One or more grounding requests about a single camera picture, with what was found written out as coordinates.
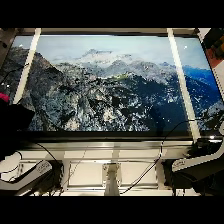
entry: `blue sky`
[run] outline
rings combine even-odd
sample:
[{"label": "blue sky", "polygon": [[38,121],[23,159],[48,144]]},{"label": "blue sky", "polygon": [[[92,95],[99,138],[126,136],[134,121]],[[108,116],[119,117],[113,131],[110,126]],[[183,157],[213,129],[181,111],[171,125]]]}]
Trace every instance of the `blue sky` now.
[{"label": "blue sky", "polygon": [[[200,42],[196,38],[175,38],[182,65],[210,69]],[[32,36],[16,37],[13,46],[29,49]],[[156,64],[167,62],[174,65],[168,37],[156,36],[85,36],[42,35],[37,52],[51,63],[55,59],[79,58],[90,49],[110,50],[119,54],[133,54]]]}]

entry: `metal bracket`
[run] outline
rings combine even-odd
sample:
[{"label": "metal bracket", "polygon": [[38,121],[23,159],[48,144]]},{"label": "metal bracket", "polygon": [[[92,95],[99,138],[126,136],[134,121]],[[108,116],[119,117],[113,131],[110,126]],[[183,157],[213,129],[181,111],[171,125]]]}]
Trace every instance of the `metal bracket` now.
[{"label": "metal bracket", "polygon": [[110,163],[110,164],[103,164],[102,166],[102,185],[103,187],[106,187],[106,182],[108,179],[108,173],[109,172],[115,172],[116,179],[117,179],[117,185],[118,187],[121,186],[122,179],[121,179],[121,164],[120,163]]}]

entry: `rocky mountain slope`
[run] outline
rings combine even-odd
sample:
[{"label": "rocky mountain slope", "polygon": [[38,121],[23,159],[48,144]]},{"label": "rocky mountain slope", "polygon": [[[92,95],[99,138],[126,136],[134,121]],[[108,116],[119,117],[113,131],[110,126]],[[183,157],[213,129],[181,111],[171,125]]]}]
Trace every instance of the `rocky mountain slope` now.
[{"label": "rocky mountain slope", "polygon": [[[0,76],[23,65],[27,54],[27,50],[12,48]],[[9,88],[0,86],[0,91],[10,93],[11,99],[20,75],[18,71],[8,77]],[[218,119],[223,120],[224,107],[217,91],[190,76],[186,76],[186,82],[196,115],[210,114],[212,106],[219,105]],[[186,120],[174,66],[93,49],[72,64],[51,65],[35,53],[21,103],[36,112],[29,127],[33,131],[162,134]],[[211,119],[200,123],[203,129],[214,126]],[[179,127],[186,129],[186,124]]]}]

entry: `television screen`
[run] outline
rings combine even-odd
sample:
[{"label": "television screen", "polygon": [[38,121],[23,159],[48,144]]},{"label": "television screen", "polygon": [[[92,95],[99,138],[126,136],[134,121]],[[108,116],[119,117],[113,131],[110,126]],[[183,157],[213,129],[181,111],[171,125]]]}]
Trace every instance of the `television screen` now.
[{"label": "television screen", "polygon": [[[207,116],[199,129],[218,129],[223,101],[201,44],[175,40],[195,116]],[[12,69],[24,64],[29,47],[28,37],[16,37],[6,59]],[[187,120],[169,39],[158,36],[41,35],[21,104],[35,111],[29,131],[163,136]],[[176,131],[187,132],[188,124]]]}]

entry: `pink object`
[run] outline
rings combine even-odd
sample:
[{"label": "pink object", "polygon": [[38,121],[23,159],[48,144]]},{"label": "pink object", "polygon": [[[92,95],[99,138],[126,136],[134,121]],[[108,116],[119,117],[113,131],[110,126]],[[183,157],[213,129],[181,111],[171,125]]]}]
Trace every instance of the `pink object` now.
[{"label": "pink object", "polygon": [[0,99],[3,99],[5,102],[9,102],[9,96],[3,93],[0,93]]}]

